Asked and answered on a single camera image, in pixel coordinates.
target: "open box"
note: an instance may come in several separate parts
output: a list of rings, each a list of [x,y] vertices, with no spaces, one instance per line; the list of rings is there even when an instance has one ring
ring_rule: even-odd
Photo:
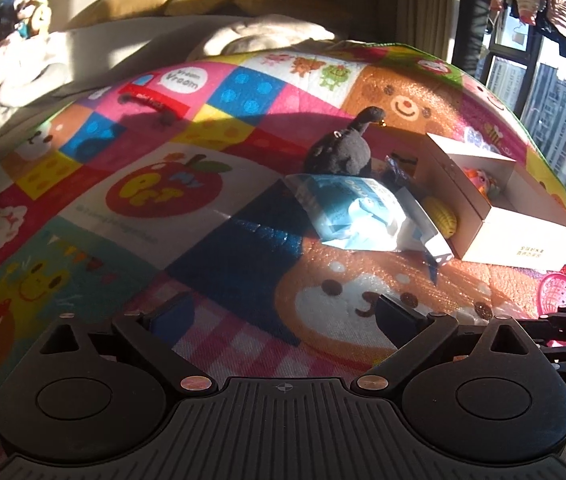
[[[560,270],[566,263],[566,211],[525,168],[506,156],[427,134],[415,180],[456,213],[448,240],[468,262]],[[500,187],[490,203],[463,173],[489,173]]]

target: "colorful play mat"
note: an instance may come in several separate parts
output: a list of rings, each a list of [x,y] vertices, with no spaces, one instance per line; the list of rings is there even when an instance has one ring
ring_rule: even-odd
[[[365,134],[376,166],[387,155],[412,164],[416,134],[441,134],[523,162],[566,206],[517,118],[475,79],[406,46],[143,74],[71,104],[0,161],[0,384],[64,312],[93,322],[171,301],[164,338],[221,384],[347,382],[394,350],[374,319],[379,294],[466,324],[566,303],[566,266],[438,266],[316,240],[280,178],[369,105],[390,126]],[[176,301],[183,290],[193,300]]]

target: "blue square with dots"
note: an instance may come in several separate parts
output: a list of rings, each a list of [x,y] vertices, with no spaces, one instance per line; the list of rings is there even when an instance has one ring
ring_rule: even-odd
[[[207,103],[244,123],[257,126],[286,83],[239,66],[219,85]]]
[[[60,152],[85,164],[110,146],[125,128],[93,112]]]

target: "beige curtain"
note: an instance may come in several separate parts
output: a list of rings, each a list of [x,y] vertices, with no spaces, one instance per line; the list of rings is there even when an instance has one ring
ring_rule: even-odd
[[[451,61],[459,0],[394,0],[392,6],[381,5],[386,36]]]

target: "black plush toy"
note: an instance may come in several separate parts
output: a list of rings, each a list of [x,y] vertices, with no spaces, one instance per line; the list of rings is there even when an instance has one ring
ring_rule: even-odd
[[[303,173],[371,176],[372,153],[363,134],[371,123],[384,125],[384,117],[382,108],[370,106],[344,130],[324,136],[307,153]]]

